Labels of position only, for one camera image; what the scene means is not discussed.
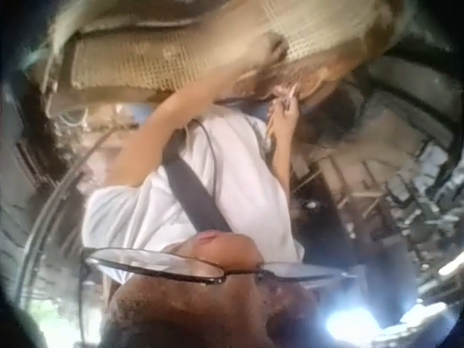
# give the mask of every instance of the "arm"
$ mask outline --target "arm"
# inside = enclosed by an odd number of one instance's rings
[[[288,108],[284,108],[285,99],[277,98],[269,110],[269,134],[275,137],[275,151],[271,162],[274,176],[285,191],[290,201],[290,154],[291,142],[299,118],[298,101],[289,100]]]
[[[288,202],[290,201],[290,151],[289,142],[277,141],[271,162],[273,174],[282,186]]]
[[[105,186],[140,186],[162,161],[162,150],[173,131],[185,127],[203,113],[221,92],[254,68],[281,59],[287,46],[282,37],[267,34],[238,61],[188,83],[166,99],[127,141],[105,180]]]

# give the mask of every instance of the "cable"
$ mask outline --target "cable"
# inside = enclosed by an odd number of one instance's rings
[[[216,193],[218,191],[218,159],[216,158],[216,153],[214,148],[212,147],[212,141],[211,137],[205,128],[205,126],[198,120],[194,120],[195,123],[199,125],[199,127],[203,130],[206,139],[208,141],[208,145],[210,146],[211,149],[211,155],[212,155],[212,165],[213,165],[213,177],[212,177],[212,198],[216,199]]]
[[[19,307],[21,307],[22,304],[22,289],[24,287],[25,277],[31,267],[30,261],[36,257],[37,247],[41,245],[41,241],[45,239],[49,233],[49,230],[44,228],[44,226],[48,226],[52,213],[59,207],[61,198],[66,194],[68,187],[74,182],[75,177],[79,174],[79,168],[116,130],[117,128],[113,128],[108,133],[105,133],[83,157],[78,159],[71,166],[64,178],[59,182],[43,205],[42,210],[31,228],[29,238],[24,248],[24,256],[21,262],[22,266],[17,277],[14,301]]]
[[[80,125],[83,125],[87,121],[87,116],[88,116],[88,109],[86,109],[82,115],[82,118],[77,121],[76,123],[72,123],[68,120],[66,120],[66,117],[63,114],[58,115],[58,118],[67,126],[69,127],[79,127]]]

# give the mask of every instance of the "hand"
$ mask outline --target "hand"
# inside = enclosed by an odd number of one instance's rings
[[[298,100],[295,96],[288,98],[286,88],[277,87],[277,95],[268,110],[268,135],[275,136],[280,144],[290,144],[299,119]]]
[[[288,50],[289,44],[282,35],[269,32],[255,40],[243,58],[250,69],[260,69],[282,61]]]

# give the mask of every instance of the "person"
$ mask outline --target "person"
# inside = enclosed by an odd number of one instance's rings
[[[127,140],[104,187],[90,196],[84,245],[165,252],[232,273],[253,271],[264,262],[301,262],[303,250],[289,216],[297,99],[279,94],[269,110],[275,140],[269,164],[256,134],[265,138],[266,124],[213,105],[240,76],[279,62],[287,49],[281,36],[267,33],[235,62],[186,84],[159,105]],[[190,128],[181,157],[213,195],[233,233],[197,233],[169,186],[163,149],[175,130],[193,119],[207,133]],[[102,270],[121,284],[108,304],[102,347],[276,347],[282,322],[306,317],[313,308],[312,295],[302,287],[259,282],[251,274],[204,286]]]

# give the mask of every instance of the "white shirt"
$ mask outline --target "white shirt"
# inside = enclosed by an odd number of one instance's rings
[[[264,122],[224,107],[212,107],[203,120],[217,160],[217,207],[232,231],[254,240],[266,262],[300,262],[303,248],[291,234],[285,193],[262,159],[249,123],[264,134]],[[190,132],[181,156],[211,193],[214,162],[200,127]],[[110,186],[92,193],[82,228],[86,247],[152,251],[185,241],[195,233],[173,196],[163,166],[138,188]],[[129,276],[103,271],[119,283]]]

